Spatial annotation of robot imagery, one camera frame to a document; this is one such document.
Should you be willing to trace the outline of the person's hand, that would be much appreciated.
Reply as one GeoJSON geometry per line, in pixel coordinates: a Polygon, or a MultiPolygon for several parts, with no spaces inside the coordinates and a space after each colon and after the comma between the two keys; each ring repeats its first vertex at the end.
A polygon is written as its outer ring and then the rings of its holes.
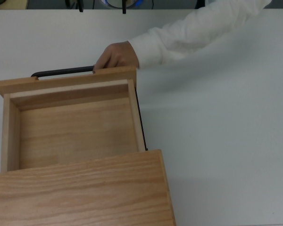
{"type": "Polygon", "coordinates": [[[138,57],[129,41],[110,44],[105,48],[93,67],[93,73],[99,69],[134,66],[139,68],[138,57]]]}

